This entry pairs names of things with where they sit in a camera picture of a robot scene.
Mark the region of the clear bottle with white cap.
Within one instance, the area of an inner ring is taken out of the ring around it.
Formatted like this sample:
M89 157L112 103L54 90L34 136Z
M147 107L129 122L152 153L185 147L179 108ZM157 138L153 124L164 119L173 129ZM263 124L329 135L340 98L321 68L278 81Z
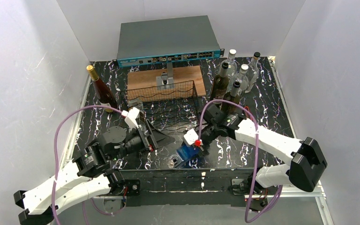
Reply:
M232 77L237 72L237 63L235 62L236 49L230 49L227 59L223 60L220 64L222 67L223 63L228 63L227 76Z

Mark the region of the amber wine bottle gold cap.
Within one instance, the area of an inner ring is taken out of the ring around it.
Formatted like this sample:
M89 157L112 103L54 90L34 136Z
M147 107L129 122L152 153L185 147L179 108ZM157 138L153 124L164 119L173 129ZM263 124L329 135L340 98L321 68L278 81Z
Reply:
M93 65L88 65L86 70L91 77L96 96L101 105L110 106L112 108L118 109L118 103L114 98L114 95L111 89L102 81L100 76L97 74Z

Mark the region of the clear bottle with dark label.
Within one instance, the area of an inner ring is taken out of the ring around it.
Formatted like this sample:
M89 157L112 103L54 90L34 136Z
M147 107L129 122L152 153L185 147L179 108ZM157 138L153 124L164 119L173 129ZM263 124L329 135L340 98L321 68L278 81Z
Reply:
M242 64L241 68L239 69L239 72L235 75L235 81L239 82L240 84L238 90L238 94L240 96L242 96L245 93L249 85L248 71L249 71L249 66L247 64Z

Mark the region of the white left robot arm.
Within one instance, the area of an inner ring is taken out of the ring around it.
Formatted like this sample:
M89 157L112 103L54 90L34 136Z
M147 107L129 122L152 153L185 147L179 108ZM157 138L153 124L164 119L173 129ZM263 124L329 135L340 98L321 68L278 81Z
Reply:
M23 209L18 216L21 225L47 225L65 209L98 195L121 195L125 179L111 160L133 153L152 152L175 141L149 120L144 126L126 131L110 127L90 142L79 155L32 190L14 193L15 204Z

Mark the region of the clear bottle with cork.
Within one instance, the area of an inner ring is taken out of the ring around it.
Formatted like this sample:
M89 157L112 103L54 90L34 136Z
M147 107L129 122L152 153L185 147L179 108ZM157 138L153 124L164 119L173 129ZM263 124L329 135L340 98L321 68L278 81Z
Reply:
M252 59L250 60L249 66L249 72L248 72L248 79L249 79L249 85L246 89L247 92L250 92L252 88L254 87L254 84L258 78L259 75L259 67L257 66L258 60L260 58L260 52L255 52Z

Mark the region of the clear embossed bottle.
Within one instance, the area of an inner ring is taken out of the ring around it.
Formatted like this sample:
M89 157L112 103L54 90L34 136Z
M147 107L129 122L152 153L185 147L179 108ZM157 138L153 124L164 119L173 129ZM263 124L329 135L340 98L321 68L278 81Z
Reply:
M144 105L143 102L139 98L134 98L128 101L128 109L137 108L139 109L140 113L144 113Z

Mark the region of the dark green wine bottle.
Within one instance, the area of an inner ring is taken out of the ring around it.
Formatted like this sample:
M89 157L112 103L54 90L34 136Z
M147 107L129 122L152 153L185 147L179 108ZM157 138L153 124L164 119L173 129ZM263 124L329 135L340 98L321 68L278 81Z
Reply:
M213 88L210 95L210 101L216 99L223 99L226 94L227 87L229 84L229 77L227 75L229 64L224 62L220 68L219 73L215 76L213 80Z

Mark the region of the dark bottle with black cap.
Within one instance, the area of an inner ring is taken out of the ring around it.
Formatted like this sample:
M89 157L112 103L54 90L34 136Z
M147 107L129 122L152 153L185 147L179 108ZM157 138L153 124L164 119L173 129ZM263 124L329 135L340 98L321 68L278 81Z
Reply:
M234 81L231 90L224 95L223 100L227 100L227 101L232 102L234 104L239 104L240 96L239 96L238 92L239 92L240 86L241 86L241 83L239 81ZM226 103L226 102L221 103L221 110L224 113L230 114L235 109L236 109L236 106L234 106L232 104L229 104L229 103Z

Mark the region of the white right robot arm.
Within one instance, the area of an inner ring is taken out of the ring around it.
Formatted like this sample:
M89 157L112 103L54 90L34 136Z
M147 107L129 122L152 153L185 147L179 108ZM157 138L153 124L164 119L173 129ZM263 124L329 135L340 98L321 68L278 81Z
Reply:
M249 181L255 179L259 189L278 185L293 185L305 192L312 192L327 168L327 160L317 140L305 140L281 135L263 126L258 126L248 111L236 106L237 110L225 113L210 101L202 110L201 118L208 123L199 130L196 145L209 145L219 136L254 144L256 149L264 150L283 161L282 165L262 166L251 174Z

